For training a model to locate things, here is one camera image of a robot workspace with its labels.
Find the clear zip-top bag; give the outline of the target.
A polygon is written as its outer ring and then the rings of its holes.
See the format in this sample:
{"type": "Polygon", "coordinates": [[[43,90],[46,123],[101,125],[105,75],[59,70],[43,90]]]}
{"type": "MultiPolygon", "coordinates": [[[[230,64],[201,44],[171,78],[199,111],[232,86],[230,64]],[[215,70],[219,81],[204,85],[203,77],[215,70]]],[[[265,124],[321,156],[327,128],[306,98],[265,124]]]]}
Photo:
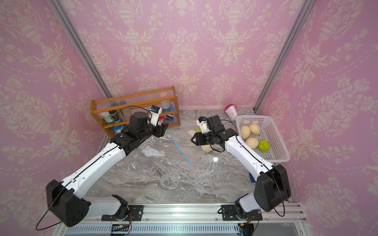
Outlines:
{"type": "Polygon", "coordinates": [[[201,146],[196,146],[191,142],[191,138],[196,133],[194,129],[198,126],[176,126],[169,128],[166,131],[166,135],[173,140],[174,145],[180,152],[180,154],[189,162],[189,164],[198,164],[209,158],[210,154],[214,154],[215,151],[204,152],[201,146]]]}
{"type": "Polygon", "coordinates": [[[172,140],[151,138],[125,158],[134,168],[173,167],[177,152],[172,140]]]}

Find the beige pear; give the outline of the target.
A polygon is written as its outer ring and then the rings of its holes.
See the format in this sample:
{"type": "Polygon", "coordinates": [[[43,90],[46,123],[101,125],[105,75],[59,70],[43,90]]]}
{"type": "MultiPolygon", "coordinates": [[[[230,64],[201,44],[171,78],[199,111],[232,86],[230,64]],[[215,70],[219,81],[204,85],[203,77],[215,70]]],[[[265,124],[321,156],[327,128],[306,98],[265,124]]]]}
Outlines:
{"type": "Polygon", "coordinates": [[[259,140],[257,138],[248,138],[245,143],[249,148],[255,149],[259,145],[259,140]]]}
{"type": "Polygon", "coordinates": [[[257,124],[250,124],[249,129],[251,134],[260,135],[260,127],[257,124]]]}
{"type": "Polygon", "coordinates": [[[241,136],[243,139],[248,139],[250,134],[251,134],[251,130],[249,128],[249,126],[247,125],[244,125],[240,128],[240,132],[241,132],[241,136]]]}

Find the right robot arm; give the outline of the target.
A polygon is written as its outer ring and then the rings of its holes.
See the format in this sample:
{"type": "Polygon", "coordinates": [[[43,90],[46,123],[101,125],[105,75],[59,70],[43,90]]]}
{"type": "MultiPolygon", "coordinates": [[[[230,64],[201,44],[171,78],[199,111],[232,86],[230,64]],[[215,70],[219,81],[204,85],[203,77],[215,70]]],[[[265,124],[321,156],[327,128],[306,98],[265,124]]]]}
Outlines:
{"type": "Polygon", "coordinates": [[[259,210],[270,212],[291,197],[287,170],[281,164],[273,165],[259,156],[232,129],[226,129],[218,115],[200,117],[196,121],[201,131],[193,135],[191,142],[197,146],[220,145],[223,151],[235,156],[256,181],[253,193],[235,201],[239,219],[257,220],[252,214],[259,210]]]}

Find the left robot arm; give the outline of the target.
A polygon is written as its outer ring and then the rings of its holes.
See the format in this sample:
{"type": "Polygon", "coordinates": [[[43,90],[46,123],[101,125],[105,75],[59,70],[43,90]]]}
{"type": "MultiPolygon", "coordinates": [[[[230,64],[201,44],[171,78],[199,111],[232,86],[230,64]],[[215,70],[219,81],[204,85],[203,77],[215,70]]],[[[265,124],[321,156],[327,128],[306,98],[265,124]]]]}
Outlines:
{"type": "Polygon", "coordinates": [[[129,124],[83,167],[60,182],[52,180],[47,184],[48,210],[67,227],[94,216],[108,215],[114,220],[129,220],[128,202],[119,195],[93,199],[84,197],[91,186],[112,166],[151,136],[164,136],[168,126],[168,123],[158,123],[157,113],[134,113],[129,124]]]}

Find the blue white bottle on shelf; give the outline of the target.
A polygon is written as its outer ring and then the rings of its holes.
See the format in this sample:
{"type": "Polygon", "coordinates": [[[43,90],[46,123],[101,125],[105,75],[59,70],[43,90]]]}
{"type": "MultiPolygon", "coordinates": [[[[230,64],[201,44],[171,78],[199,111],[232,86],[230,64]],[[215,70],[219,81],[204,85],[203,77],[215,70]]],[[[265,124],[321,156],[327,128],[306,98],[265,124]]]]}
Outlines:
{"type": "MultiPolygon", "coordinates": [[[[163,100],[161,102],[161,107],[162,107],[162,113],[168,113],[175,110],[174,105],[169,100],[163,100]]],[[[174,115],[168,114],[164,116],[164,119],[168,122],[172,122],[174,120],[174,115]]]]}

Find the blue lid cup lower shelf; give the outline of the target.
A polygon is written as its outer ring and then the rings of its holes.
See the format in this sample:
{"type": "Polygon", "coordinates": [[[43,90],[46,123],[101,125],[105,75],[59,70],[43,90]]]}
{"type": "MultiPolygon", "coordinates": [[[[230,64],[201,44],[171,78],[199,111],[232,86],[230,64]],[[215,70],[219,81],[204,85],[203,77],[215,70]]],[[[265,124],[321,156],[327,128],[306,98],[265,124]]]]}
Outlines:
{"type": "Polygon", "coordinates": [[[112,127],[112,130],[116,133],[120,133],[122,131],[122,129],[124,128],[123,125],[119,125],[119,126],[115,126],[115,127],[112,127]]]}

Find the pink lid yogurt cup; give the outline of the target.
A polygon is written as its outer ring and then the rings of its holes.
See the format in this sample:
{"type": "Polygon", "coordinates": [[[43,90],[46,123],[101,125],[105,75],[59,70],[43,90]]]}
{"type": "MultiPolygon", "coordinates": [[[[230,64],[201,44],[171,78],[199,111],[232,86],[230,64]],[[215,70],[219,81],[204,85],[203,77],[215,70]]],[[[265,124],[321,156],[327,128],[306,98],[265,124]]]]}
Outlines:
{"type": "Polygon", "coordinates": [[[235,121],[238,116],[236,106],[234,104],[229,104],[224,109],[224,112],[227,114],[231,121],[235,121]]]}

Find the wooden shelf rack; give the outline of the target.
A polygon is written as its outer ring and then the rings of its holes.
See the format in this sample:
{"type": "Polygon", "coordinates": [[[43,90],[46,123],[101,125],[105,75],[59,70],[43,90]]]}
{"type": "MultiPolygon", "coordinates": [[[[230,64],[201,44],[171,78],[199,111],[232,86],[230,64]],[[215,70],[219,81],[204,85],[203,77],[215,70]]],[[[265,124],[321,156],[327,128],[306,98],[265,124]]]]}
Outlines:
{"type": "Polygon", "coordinates": [[[169,123],[168,127],[180,126],[178,93],[174,86],[115,98],[92,100],[90,103],[90,114],[108,137],[113,138],[115,132],[112,130],[112,127],[114,127],[114,125],[108,124],[100,115],[101,112],[117,111],[121,119],[119,125],[126,125],[129,123],[132,114],[136,112],[146,112],[152,105],[161,107],[163,100],[169,100],[174,105],[175,110],[168,113],[161,113],[159,116],[164,119],[164,116],[173,114],[174,120],[172,122],[167,121],[169,123]]]}

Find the dark spice jar on shelf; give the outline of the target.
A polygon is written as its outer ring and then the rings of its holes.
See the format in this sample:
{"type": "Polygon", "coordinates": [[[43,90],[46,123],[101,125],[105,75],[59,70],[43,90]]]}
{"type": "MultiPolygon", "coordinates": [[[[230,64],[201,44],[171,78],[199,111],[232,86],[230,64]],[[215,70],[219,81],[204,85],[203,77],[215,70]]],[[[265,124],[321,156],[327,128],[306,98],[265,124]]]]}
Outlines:
{"type": "Polygon", "coordinates": [[[117,111],[115,111],[115,110],[109,111],[109,114],[111,115],[114,123],[119,123],[120,122],[120,118],[118,116],[117,111]]]}

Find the white green bottle on shelf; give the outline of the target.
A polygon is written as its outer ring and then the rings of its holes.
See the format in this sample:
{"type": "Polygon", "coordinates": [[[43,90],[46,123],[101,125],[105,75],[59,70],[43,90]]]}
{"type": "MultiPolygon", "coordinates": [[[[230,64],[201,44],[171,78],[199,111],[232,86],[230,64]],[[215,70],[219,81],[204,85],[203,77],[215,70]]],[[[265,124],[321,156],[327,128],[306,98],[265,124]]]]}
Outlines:
{"type": "Polygon", "coordinates": [[[101,112],[100,115],[102,116],[102,118],[108,123],[108,124],[111,124],[114,122],[114,119],[112,118],[112,116],[110,115],[109,112],[101,112]]]}

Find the white plastic basket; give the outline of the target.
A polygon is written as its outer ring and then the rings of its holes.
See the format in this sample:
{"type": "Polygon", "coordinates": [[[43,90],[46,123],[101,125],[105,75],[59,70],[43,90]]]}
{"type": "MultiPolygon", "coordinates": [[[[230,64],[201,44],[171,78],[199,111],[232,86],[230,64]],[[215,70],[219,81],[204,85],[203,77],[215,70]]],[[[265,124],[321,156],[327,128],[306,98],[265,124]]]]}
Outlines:
{"type": "Polygon", "coordinates": [[[270,148],[261,151],[255,148],[255,152],[271,163],[283,163],[290,161],[290,154],[286,148],[283,138],[270,116],[263,115],[241,115],[236,117],[238,133],[241,135],[241,127],[256,124],[260,127],[260,134],[250,134],[249,138],[256,138],[259,141],[266,141],[270,148]]]}

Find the blue cube block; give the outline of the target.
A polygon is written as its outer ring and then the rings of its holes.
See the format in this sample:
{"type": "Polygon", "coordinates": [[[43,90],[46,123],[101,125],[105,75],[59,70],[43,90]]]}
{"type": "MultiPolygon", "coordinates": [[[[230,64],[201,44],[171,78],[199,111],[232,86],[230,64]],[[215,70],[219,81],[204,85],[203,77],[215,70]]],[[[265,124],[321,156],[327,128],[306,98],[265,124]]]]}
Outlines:
{"type": "Polygon", "coordinates": [[[256,183],[256,180],[255,180],[255,178],[252,176],[251,173],[249,173],[249,177],[250,177],[250,181],[251,181],[251,183],[256,183]]]}

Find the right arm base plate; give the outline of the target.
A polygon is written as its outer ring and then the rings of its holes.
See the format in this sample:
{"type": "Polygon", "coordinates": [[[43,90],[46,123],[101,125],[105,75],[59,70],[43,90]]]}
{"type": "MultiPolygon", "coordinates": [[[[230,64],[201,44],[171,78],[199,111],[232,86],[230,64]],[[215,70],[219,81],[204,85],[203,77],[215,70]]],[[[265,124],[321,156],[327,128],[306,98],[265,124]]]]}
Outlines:
{"type": "Polygon", "coordinates": [[[222,215],[223,221],[261,221],[263,219],[262,213],[259,209],[250,212],[244,212],[239,206],[236,205],[222,205],[217,212],[222,215]]]}

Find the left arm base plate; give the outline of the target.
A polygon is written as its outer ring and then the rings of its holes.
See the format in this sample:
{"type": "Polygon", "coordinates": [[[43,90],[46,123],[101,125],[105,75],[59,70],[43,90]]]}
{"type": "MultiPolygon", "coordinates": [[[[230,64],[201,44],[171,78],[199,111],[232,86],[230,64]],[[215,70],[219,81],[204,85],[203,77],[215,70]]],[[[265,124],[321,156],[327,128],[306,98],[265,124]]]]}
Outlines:
{"type": "Polygon", "coordinates": [[[114,215],[103,215],[101,221],[130,221],[139,222],[143,216],[143,205],[122,206],[114,215]]]}

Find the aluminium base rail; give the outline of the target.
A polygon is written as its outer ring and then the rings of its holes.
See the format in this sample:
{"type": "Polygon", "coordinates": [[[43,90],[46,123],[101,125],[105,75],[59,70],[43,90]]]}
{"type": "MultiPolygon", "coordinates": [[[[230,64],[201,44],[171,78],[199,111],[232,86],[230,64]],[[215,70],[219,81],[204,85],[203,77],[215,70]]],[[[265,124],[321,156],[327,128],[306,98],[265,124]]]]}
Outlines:
{"type": "Polygon", "coordinates": [[[54,236],[310,236],[311,230],[297,203],[285,203],[261,221],[223,221],[218,210],[226,203],[138,204],[139,222],[101,221],[91,217],[73,227],[55,228],[54,236]]]}

